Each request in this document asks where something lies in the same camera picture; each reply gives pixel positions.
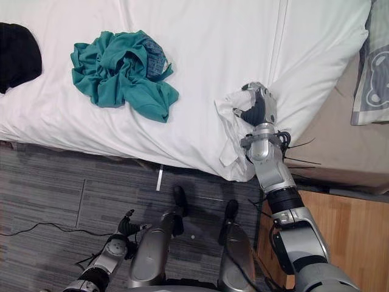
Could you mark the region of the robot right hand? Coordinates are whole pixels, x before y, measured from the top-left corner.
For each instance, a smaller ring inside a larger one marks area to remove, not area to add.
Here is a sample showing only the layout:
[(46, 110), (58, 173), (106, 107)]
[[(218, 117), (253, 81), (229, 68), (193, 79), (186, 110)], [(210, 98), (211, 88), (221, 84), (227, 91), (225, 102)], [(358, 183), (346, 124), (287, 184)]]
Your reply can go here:
[(271, 92), (260, 82), (250, 82), (244, 85), (241, 90), (247, 91), (254, 98), (254, 104), (245, 111), (233, 108), (233, 114), (253, 127), (257, 127), (262, 123), (275, 125), (277, 102)]

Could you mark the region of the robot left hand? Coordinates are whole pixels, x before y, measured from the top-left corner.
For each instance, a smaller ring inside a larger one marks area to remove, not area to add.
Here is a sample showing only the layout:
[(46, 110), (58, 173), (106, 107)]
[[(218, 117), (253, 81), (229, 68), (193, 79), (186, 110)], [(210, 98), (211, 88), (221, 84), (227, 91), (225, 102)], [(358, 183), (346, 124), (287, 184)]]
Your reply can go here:
[(140, 231), (147, 230), (152, 227), (151, 223), (132, 223), (131, 217), (134, 212), (134, 209), (130, 209), (129, 211), (127, 211), (127, 213), (119, 222), (117, 232), (121, 233), (126, 237), (129, 237), (131, 235), (136, 235)]

